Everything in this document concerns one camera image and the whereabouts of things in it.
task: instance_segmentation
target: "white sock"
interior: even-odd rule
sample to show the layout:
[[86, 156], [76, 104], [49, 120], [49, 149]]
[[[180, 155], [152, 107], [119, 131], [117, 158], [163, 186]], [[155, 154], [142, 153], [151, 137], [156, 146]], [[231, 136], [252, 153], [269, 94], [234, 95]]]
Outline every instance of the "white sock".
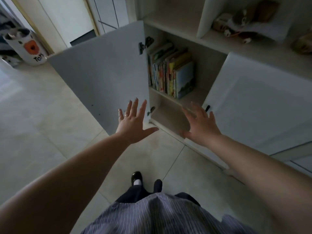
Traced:
[[141, 182], [141, 180], [135, 180], [134, 182], [133, 182], [133, 185], [135, 186], [135, 185], [142, 185], [142, 182]]

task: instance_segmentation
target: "yellow book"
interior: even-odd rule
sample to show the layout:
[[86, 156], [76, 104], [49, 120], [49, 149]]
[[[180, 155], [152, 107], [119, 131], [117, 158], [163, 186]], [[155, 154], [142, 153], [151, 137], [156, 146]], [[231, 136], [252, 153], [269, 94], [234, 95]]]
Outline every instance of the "yellow book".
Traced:
[[171, 59], [170, 63], [169, 63], [169, 89], [170, 89], [170, 93], [169, 95], [174, 97], [175, 95], [175, 88], [174, 88], [174, 83], [175, 83], [175, 79], [174, 79], [174, 69], [177, 67], [182, 66], [183, 64], [189, 62], [192, 60], [192, 55], [190, 52], [185, 52], [179, 56], [177, 56], [174, 59]]

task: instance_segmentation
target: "foot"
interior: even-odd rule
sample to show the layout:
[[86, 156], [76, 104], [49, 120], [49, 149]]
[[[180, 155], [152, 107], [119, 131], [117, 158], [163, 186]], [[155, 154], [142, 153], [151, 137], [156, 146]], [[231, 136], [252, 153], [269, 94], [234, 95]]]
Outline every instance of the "foot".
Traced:
[[157, 179], [154, 182], [154, 192], [153, 193], [159, 193], [162, 191], [162, 181], [160, 179]]
[[131, 176], [131, 184], [132, 186], [135, 185], [143, 185], [143, 178], [142, 174], [139, 171], [136, 171]]

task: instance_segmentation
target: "open cabinet door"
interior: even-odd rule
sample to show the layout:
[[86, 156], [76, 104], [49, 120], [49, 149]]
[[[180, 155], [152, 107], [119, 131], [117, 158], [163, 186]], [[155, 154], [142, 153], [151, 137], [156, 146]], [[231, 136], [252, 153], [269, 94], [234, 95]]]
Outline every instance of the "open cabinet door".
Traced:
[[312, 141], [312, 81], [230, 53], [205, 102], [220, 131], [268, 155]]
[[84, 106], [108, 134], [118, 126], [118, 109], [123, 112], [129, 100], [147, 100], [145, 121], [150, 116], [143, 21], [131, 23], [105, 35], [71, 47], [48, 62], [63, 78]]

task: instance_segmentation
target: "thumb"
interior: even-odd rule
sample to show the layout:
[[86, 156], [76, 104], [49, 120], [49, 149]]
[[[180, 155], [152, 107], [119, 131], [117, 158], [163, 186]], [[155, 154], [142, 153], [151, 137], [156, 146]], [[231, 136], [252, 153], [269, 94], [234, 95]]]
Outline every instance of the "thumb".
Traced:
[[146, 130], [143, 130], [144, 137], [148, 137], [149, 135], [153, 134], [154, 132], [156, 132], [158, 130], [159, 130], [158, 127], [151, 127], [151, 128], [146, 129]]
[[181, 134], [181, 136], [183, 138], [188, 138], [188, 139], [192, 140], [191, 139], [192, 138], [192, 133], [191, 132], [185, 131], [185, 130], [179, 130], [179, 133]]

